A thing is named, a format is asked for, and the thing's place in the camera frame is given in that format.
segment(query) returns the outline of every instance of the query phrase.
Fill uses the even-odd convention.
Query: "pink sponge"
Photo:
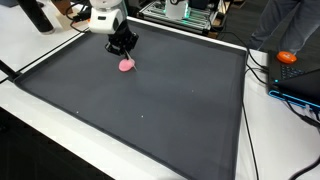
[[[123,59],[119,63],[119,70],[122,72],[129,71],[134,66],[133,59]]]

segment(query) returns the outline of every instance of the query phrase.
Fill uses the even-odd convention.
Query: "person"
[[[300,51],[320,25],[319,0],[269,0],[260,16],[257,29],[249,39],[248,48],[259,50],[281,21],[295,8],[295,14],[277,50],[293,54]]]

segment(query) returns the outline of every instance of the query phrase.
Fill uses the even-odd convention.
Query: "table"
[[[19,13],[22,13],[19,7],[5,11],[1,8],[2,7],[0,7],[0,17],[7,17],[9,14],[11,16],[18,16]],[[142,20],[129,19],[154,25],[153,23]],[[10,25],[9,20],[4,23],[6,23],[7,26]],[[30,27],[30,29],[33,28],[31,23],[25,26]],[[166,29],[184,33],[188,36],[198,37],[211,41],[212,43],[223,44],[233,48],[242,48],[172,28]],[[31,44],[27,44],[27,41],[8,41],[8,33],[2,33],[0,35],[1,39],[5,39],[5,36],[8,36],[7,43],[10,42],[11,47],[24,48],[21,51],[15,51],[9,46],[1,46],[1,49],[6,48],[6,51],[1,50],[1,52],[6,52],[5,57],[10,58],[10,61],[5,62],[9,62],[8,64],[15,70],[40,57],[46,51],[49,51],[50,48],[54,48],[59,44],[59,42],[57,42],[58,39],[63,42],[63,40],[76,34],[76,32],[70,31],[42,37],[35,35],[36,33],[34,29],[22,32],[15,31],[10,34],[12,39],[16,39],[17,36],[26,37],[26,39],[29,39],[29,42],[33,42]],[[267,54],[252,51],[252,55],[258,62],[266,63]],[[115,179],[132,179],[133,177],[134,179],[146,180],[184,179],[172,170],[108,135],[30,96],[9,81],[0,84],[0,96],[0,106],[3,109]],[[320,140],[318,131],[299,120],[283,102],[269,97],[266,94],[265,87],[258,83],[251,73],[248,73],[246,78],[244,103],[247,110],[248,123],[256,153],[260,179],[288,179],[297,170],[311,164],[319,156]],[[244,118],[242,118],[240,127],[236,173],[237,180],[255,179],[255,169]],[[318,179],[317,177],[320,177],[320,167],[315,168],[301,178],[311,180]]]

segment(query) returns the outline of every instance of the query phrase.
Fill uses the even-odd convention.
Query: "black mat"
[[[89,33],[16,85],[188,179],[234,179],[245,52],[130,25],[138,72],[120,72],[107,37]]]

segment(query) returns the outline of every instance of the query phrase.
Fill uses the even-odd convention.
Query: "black cable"
[[[254,70],[252,69],[252,67],[250,67],[248,64],[247,64],[247,67],[248,67],[249,70],[253,73],[253,75],[258,79],[259,82],[261,82],[262,84],[267,85],[266,82],[262,81],[262,80],[259,78],[259,76],[256,74],[256,72],[254,72]]]
[[[317,167],[319,164],[320,164],[320,156],[318,157],[318,159],[314,163],[310,164],[309,166],[301,169],[300,171],[298,171],[294,175],[292,175],[289,180],[296,180],[299,176],[312,170],[313,168]]]
[[[79,2],[75,3],[76,5],[78,5],[78,4],[82,3],[83,1],[86,1],[86,2],[82,5],[82,8],[81,8],[80,12],[82,12],[82,11],[84,10],[84,8],[86,7],[86,5],[88,4],[89,1],[88,1],[88,0],[82,0],[82,1],[79,1]],[[70,8],[72,8],[72,5],[66,10],[66,13],[70,10]],[[74,19],[73,19],[73,18],[71,19],[71,18],[68,16],[68,14],[66,14],[66,16],[71,20],[70,27],[71,27],[72,29],[78,31],[79,33],[87,33],[86,30],[81,31],[81,30],[79,30],[78,28],[74,27],[74,26],[73,26],[73,23],[75,22]]]
[[[87,1],[87,2],[88,2],[88,0],[81,0],[81,1],[79,1],[79,2],[76,2],[76,3],[72,4],[71,6],[69,6],[69,7],[66,9],[66,16],[67,16],[68,19],[70,19],[71,21],[73,21],[73,18],[71,18],[71,17],[68,15],[69,10],[70,10],[71,8],[73,8],[74,6],[76,6],[76,5],[78,5],[78,4],[81,4],[81,3],[84,2],[84,1]]]
[[[266,70],[261,69],[261,68],[251,68],[251,69],[253,69],[253,70],[259,70],[259,71],[262,72],[262,73],[268,73]],[[247,72],[248,72],[248,71],[251,71],[251,69],[248,68],[248,69],[244,72],[244,74],[247,74]]]
[[[246,122],[247,133],[248,133],[248,137],[249,137],[249,141],[250,141],[250,147],[251,147],[251,152],[252,152],[254,168],[256,169],[257,180],[259,180],[259,171],[258,171],[258,166],[257,166],[257,159],[256,159],[256,155],[255,155],[254,149],[253,149],[253,143],[252,143],[252,139],[251,139],[251,133],[250,133],[250,129],[249,129],[247,113],[246,113],[246,109],[244,107],[244,102],[243,101],[242,101],[242,109],[243,109],[243,113],[244,113],[244,119],[245,119],[245,122]]]
[[[251,57],[252,61],[253,61],[256,65],[258,65],[259,67],[261,67],[262,69],[268,70],[268,68],[267,68],[266,66],[262,66],[261,64],[259,64],[259,63],[253,58],[253,56],[252,56],[252,54],[251,54],[251,52],[250,52],[250,49],[248,48],[248,46],[246,45],[246,43],[244,43],[235,33],[230,32],[230,31],[225,31],[225,32],[219,31],[219,30],[217,30],[217,29],[215,29],[215,28],[213,28],[213,27],[212,27],[212,29],[213,29],[214,31],[216,31],[216,32],[219,32],[219,33],[226,33],[226,34],[232,34],[232,35],[234,35],[234,36],[243,44],[243,46],[246,48],[246,50],[248,51],[249,56]]]
[[[251,70],[252,72],[254,72],[254,69],[256,70],[260,70],[261,72],[266,72],[265,69],[260,69],[260,68],[250,68],[250,69],[247,69],[244,73],[244,78],[247,74],[247,72],[249,72],[249,70]],[[258,170],[258,165],[257,165],[257,159],[256,159],[256,155],[255,155],[255,152],[254,152],[254,148],[253,148],[253,143],[252,143],[252,138],[251,138],[251,133],[250,133],[250,128],[249,128],[249,123],[248,123],[248,117],[247,117],[247,112],[246,112],[246,108],[244,106],[244,101],[242,99],[242,109],[243,109],[243,114],[244,114],[244,119],[245,119],[245,123],[246,123],[246,129],[247,129],[247,133],[248,133],[248,137],[249,137],[249,142],[250,142],[250,148],[251,148],[251,153],[252,153],[252,159],[253,159],[253,163],[254,163],[254,168],[256,170],[256,177],[257,179],[256,180],[259,180],[259,170]]]

